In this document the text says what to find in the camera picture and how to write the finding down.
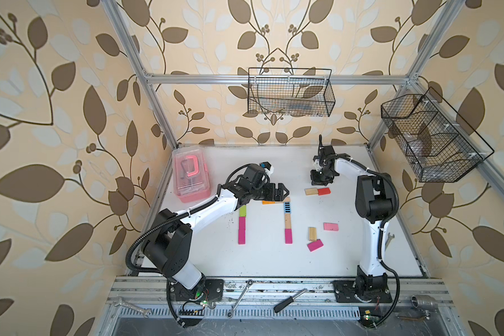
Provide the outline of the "magenta block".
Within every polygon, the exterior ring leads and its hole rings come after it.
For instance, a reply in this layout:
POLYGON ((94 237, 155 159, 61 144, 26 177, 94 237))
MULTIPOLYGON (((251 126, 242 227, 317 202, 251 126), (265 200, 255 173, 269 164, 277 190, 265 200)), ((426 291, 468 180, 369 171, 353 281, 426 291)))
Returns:
POLYGON ((293 234, 292 234, 292 229, 285 229, 284 230, 284 239, 286 244, 292 244, 293 243, 293 234))
POLYGON ((245 245, 245 244, 246 244, 246 231, 238 230, 238 245, 245 245))
POLYGON ((246 217, 239 217, 239 231, 246 230, 246 217))
POLYGON ((309 249, 310 252, 313 252, 313 251, 316 251, 318 249, 320 249, 321 247, 323 247, 324 244, 323 242, 320 240, 320 239, 317 239, 313 242, 310 242, 307 247, 309 249))

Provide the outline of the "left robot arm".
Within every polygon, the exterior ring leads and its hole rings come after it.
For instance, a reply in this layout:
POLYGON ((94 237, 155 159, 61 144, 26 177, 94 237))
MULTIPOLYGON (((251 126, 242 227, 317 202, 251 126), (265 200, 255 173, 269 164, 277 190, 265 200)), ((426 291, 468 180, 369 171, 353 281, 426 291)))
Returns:
POLYGON ((161 274, 167 285, 181 285, 189 295, 187 303, 207 296, 206 277, 189 260, 193 235, 252 200, 284 201, 290 192, 283 183, 270 181, 272 171, 269 162, 242 165, 217 186, 211 199, 183 211, 160 211, 152 227, 128 249, 127 268, 138 273, 161 274))

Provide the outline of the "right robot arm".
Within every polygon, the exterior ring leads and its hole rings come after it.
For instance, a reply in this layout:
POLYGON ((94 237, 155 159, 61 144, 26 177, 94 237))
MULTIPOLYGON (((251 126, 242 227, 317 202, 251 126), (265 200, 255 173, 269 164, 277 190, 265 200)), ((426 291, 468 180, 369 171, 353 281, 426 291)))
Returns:
POLYGON ((400 277, 385 261, 389 222, 400 207, 399 195, 391 177, 356 161, 346 153, 336 153, 332 146, 325 146, 319 137, 318 152, 313 158, 310 172, 313 186, 327 186, 336 176, 356 178, 355 208, 364 220, 361 261, 357 266, 354 282, 355 299, 365 302, 379 298, 389 290, 389 273, 396 282, 396 293, 390 308, 380 317, 361 319, 364 328, 379 328, 392 315, 400 297, 400 277))

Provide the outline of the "light pink block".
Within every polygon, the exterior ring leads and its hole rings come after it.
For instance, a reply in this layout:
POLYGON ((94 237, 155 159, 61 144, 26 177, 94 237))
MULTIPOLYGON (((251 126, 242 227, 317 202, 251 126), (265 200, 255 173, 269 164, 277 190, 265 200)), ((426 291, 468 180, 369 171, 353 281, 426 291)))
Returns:
POLYGON ((324 223, 323 229, 325 231, 337 232, 339 230, 339 225, 337 223, 324 223))

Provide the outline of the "red block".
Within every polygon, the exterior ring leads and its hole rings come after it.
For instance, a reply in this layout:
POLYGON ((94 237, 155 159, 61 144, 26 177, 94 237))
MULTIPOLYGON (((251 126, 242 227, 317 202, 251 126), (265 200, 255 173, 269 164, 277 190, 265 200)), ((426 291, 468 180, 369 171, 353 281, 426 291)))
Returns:
POLYGON ((329 195, 331 194, 331 191, 329 188, 319 188, 318 189, 318 195, 329 195))

